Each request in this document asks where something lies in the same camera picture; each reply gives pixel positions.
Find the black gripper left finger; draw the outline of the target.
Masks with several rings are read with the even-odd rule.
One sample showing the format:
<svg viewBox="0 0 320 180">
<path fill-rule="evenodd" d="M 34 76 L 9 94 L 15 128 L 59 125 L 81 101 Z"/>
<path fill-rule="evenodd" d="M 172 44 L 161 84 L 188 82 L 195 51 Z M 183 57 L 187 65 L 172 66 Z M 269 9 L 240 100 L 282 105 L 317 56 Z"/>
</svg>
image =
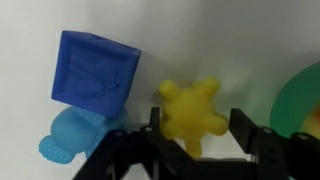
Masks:
<svg viewBox="0 0 320 180">
<path fill-rule="evenodd" d="M 159 124 L 160 124 L 160 108 L 152 107 L 149 126 L 146 128 L 146 133 L 149 139 L 158 139 L 160 137 Z"/>
</svg>

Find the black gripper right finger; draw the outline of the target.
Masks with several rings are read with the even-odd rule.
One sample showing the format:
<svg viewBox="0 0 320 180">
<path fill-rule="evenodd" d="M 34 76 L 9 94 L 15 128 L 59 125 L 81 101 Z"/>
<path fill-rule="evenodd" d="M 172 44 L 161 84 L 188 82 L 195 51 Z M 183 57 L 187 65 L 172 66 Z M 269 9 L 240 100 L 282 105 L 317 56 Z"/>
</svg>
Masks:
<svg viewBox="0 0 320 180">
<path fill-rule="evenodd" d="M 258 155 L 260 128 L 241 109 L 231 110 L 229 130 L 244 153 Z"/>
</svg>

